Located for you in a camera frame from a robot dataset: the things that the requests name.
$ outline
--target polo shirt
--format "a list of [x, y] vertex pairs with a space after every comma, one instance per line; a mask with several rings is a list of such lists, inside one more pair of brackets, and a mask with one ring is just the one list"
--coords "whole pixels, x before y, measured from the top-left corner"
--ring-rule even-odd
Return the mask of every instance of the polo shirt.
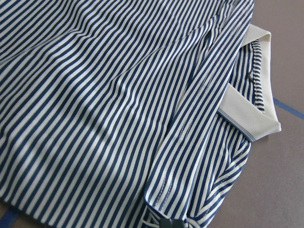
[[1, 2], [1, 199], [54, 227], [206, 227], [281, 130], [253, 6]]

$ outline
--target blue line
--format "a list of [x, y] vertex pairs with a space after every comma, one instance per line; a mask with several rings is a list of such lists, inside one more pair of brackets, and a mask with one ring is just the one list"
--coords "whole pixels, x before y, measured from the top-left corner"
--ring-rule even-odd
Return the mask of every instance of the blue line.
[[304, 120], [304, 114], [303, 113], [301, 113], [300, 111], [298, 111], [298, 110], [296, 110], [296, 109], [294, 109], [294, 108], [286, 105], [285, 103], [283, 103], [283, 102], [281, 102], [281, 101], [279, 101], [279, 100], [277, 100], [275, 98], [274, 98], [274, 104], [277, 105], [277, 106], [279, 106], [280, 108], [283, 108], [284, 110], [290, 112], [291, 114], [293, 114], [293, 115], [295, 115], [297, 117], [300, 117], [301, 119]]
[[0, 228], [9, 228], [10, 225], [16, 220], [19, 212], [14, 208], [9, 208], [0, 218]]

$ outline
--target floor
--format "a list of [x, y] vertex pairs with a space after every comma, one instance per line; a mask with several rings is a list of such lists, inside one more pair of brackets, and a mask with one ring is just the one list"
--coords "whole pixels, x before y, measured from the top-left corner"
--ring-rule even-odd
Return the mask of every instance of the floor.
[[[251, 23], [272, 33], [271, 81], [282, 132], [252, 144], [209, 228], [304, 227], [304, 1], [255, 0]], [[43, 228], [0, 202], [0, 228]]]

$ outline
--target blue stripe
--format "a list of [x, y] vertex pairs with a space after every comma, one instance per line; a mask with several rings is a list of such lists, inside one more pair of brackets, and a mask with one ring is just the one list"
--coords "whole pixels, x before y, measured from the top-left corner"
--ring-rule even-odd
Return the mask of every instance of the blue stripe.
[[9, 228], [11, 224], [16, 220], [19, 215], [19, 211], [10, 207], [6, 210], [4, 215], [0, 218], [0, 228]]
[[278, 99], [274, 98], [274, 104], [304, 120], [304, 113], [301, 113], [300, 111], [290, 107], [289, 105], [283, 103], [282, 101], [279, 101]]

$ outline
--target striped fabric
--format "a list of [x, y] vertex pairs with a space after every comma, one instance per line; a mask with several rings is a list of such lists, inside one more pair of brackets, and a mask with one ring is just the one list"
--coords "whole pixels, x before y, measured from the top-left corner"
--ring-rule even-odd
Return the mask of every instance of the striped fabric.
[[206, 227], [263, 111], [252, 0], [0, 2], [0, 197], [54, 227]]

